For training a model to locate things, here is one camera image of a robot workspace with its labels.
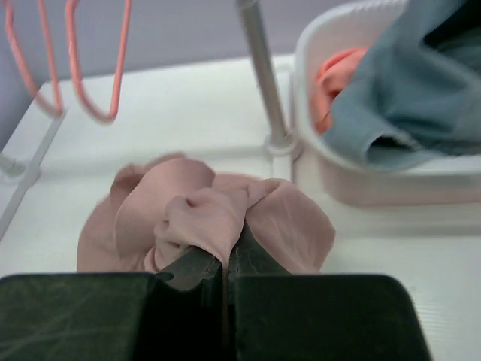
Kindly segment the blue denim skirt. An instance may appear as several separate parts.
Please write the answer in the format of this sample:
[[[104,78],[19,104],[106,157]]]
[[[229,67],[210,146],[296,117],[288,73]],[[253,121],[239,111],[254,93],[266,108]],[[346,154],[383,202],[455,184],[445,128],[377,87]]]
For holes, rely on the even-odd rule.
[[[383,171],[480,152],[480,3],[411,1],[331,106],[324,142]]]

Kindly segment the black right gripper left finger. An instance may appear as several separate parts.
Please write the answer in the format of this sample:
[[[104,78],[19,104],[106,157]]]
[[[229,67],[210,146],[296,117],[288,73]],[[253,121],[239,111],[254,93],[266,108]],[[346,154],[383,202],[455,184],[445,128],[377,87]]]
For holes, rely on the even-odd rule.
[[[222,266],[193,249],[150,274],[1,281],[3,360],[218,360]]]

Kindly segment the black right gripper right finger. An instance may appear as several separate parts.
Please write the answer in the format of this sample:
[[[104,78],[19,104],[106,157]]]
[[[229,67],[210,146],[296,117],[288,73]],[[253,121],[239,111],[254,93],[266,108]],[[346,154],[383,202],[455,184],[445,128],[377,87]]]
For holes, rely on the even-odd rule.
[[[244,227],[230,256],[234,360],[430,360],[412,299],[379,274],[294,275]]]

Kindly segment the coral pink skirt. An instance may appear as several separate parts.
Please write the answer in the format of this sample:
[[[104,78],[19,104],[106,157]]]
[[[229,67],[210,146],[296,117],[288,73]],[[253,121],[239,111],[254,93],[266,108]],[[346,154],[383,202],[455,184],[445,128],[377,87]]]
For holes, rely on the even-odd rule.
[[[331,128],[331,105],[349,85],[358,64],[367,51],[367,47],[343,50],[331,56],[319,67],[311,96],[313,123],[318,134],[323,134]]]

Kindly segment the pink denim skirt hanger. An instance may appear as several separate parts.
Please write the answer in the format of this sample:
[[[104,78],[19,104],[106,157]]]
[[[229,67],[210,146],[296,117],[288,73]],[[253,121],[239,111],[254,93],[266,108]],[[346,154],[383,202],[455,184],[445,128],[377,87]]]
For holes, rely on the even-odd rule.
[[[44,50],[40,48],[30,50],[25,53],[20,43],[16,28],[14,6],[11,1],[1,1],[5,10],[5,35],[11,54],[15,61],[17,70],[23,84],[36,103],[48,117],[54,120],[60,120],[65,114],[65,107],[62,94],[59,87],[59,75],[56,67],[56,59],[53,46],[53,37],[50,29],[50,23],[47,16],[47,7],[44,1],[36,1],[39,29],[33,29],[34,40],[43,38]],[[52,95],[45,97],[41,93],[41,85],[39,84],[41,68],[44,70],[43,80],[50,84]]]

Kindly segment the dusty pink dress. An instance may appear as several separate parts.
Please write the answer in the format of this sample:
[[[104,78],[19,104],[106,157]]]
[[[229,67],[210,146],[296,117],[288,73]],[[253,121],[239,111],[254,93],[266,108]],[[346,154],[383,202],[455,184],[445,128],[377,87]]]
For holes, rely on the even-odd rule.
[[[160,272],[190,247],[228,265],[244,227],[288,272],[317,272],[335,230],[292,182],[216,173],[181,153],[121,168],[80,234],[79,272]]]

